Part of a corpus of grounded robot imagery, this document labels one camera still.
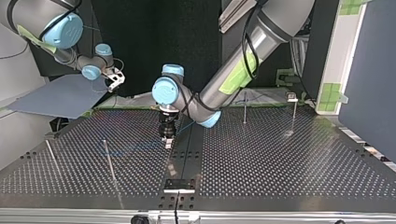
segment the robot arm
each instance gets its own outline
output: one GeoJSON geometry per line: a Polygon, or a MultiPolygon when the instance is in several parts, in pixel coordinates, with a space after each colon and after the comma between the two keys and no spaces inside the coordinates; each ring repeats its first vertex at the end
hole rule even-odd
{"type": "MultiPolygon", "coordinates": [[[[257,14],[252,24],[250,39],[262,63],[281,43],[286,43],[304,25],[315,0],[269,0],[257,14]]],[[[247,63],[256,69],[255,57],[247,50],[247,63]]],[[[246,87],[248,75],[240,45],[228,61],[213,76],[200,94],[193,93],[183,85],[183,68],[166,64],[163,76],[154,84],[152,94],[160,105],[160,135],[173,138],[175,128],[172,120],[182,112],[206,128],[213,127],[219,120],[221,106],[240,88],[246,87]]]]}
{"type": "Polygon", "coordinates": [[[96,46],[92,58],[77,55],[73,47],[80,40],[83,23],[74,13],[82,0],[2,0],[0,23],[51,54],[58,63],[81,70],[89,80],[103,75],[113,91],[125,80],[114,67],[111,47],[96,46]]]}

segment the yellow sticker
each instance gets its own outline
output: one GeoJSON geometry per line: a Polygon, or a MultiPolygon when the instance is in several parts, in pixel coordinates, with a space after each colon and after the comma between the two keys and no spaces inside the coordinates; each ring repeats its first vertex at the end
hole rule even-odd
{"type": "MultiPolygon", "coordinates": [[[[247,54],[247,63],[253,72],[256,70],[256,60],[252,53],[247,54]]],[[[245,67],[245,61],[242,58],[236,65],[230,75],[225,79],[224,83],[220,86],[219,91],[224,94],[231,95],[239,88],[244,88],[251,81],[248,70],[245,67]]]]}
{"type": "Polygon", "coordinates": [[[21,36],[24,36],[24,37],[30,39],[33,43],[35,43],[36,45],[40,46],[41,48],[47,49],[47,50],[51,51],[52,53],[55,53],[55,51],[56,51],[55,47],[40,41],[32,33],[30,33],[28,30],[26,30],[23,26],[18,25],[17,29],[18,29],[18,33],[21,36]]]}

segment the light blue joint cap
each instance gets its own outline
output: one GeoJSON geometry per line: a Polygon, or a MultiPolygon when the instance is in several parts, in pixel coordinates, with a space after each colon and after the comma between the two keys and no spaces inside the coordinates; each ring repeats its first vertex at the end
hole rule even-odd
{"type": "Polygon", "coordinates": [[[96,45],[95,52],[100,56],[110,56],[113,54],[113,51],[111,51],[111,47],[107,44],[96,45]]]}
{"type": "MultiPolygon", "coordinates": [[[[61,16],[50,21],[46,28],[61,16]]],[[[75,13],[70,13],[44,35],[43,41],[58,49],[70,49],[77,44],[82,31],[82,19],[75,13]]]]}
{"type": "Polygon", "coordinates": [[[86,65],[82,68],[81,73],[89,80],[96,80],[102,74],[102,71],[96,66],[86,65]]]}
{"type": "Polygon", "coordinates": [[[163,73],[175,74],[184,77],[184,68],[178,64],[165,64],[163,73]]]}
{"type": "Polygon", "coordinates": [[[160,105],[171,105],[178,97],[176,82],[169,77],[158,78],[152,87],[152,97],[160,105]]]}
{"type": "Polygon", "coordinates": [[[202,126],[204,126],[206,128],[212,128],[218,122],[218,120],[220,119],[220,116],[221,116],[221,111],[217,111],[212,117],[210,117],[210,119],[208,119],[207,121],[204,121],[202,123],[198,123],[198,124],[201,124],[202,126]]]}

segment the vertical post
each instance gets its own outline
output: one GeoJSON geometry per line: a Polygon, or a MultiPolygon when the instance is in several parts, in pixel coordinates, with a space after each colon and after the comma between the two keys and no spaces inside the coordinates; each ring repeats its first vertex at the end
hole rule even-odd
{"type": "Polygon", "coordinates": [[[106,139],[103,140],[103,145],[105,147],[105,151],[106,151],[106,155],[107,155],[107,161],[108,161],[108,167],[110,168],[111,175],[113,177],[113,180],[117,181],[116,175],[114,174],[113,162],[111,161],[110,152],[108,150],[107,140],[106,139]]]}
{"type": "Polygon", "coordinates": [[[47,148],[49,149],[50,156],[53,160],[56,160],[55,155],[53,154],[52,147],[50,146],[50,140],[46,139],[47,148]]]}
{"type": "Polygon", "coordinates": [[[247,98],[247,93],[245,92],[245,111],[244,111],[244,124],[247,123],[247,110],[248,110],[248,98],[247,98]]]}
{"type": "Polygon", "coordinates": [[[295,119],[295,118],[296,118],[296,112],[297,112],[297,103],[298,103],[298,101],[294,102],[293,119],[295,119]]]}

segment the perforated metal table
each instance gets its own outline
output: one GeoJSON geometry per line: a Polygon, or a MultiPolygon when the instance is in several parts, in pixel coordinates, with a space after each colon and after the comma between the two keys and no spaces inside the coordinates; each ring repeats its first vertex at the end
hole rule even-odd
{"type": "Polygon", "coordinates": [[[228,108],[171,149],[157,113],[99,111],[77,122],[51,142],[57,160],[43,144],[0,172],[0,207],[396,213],[396,174],[308,107],[296,119],[290,107],[249,108],[247,124],[242,108],[228,108]],[[168,179],[193,180],[195,193],[163,193],[168,179]]]}

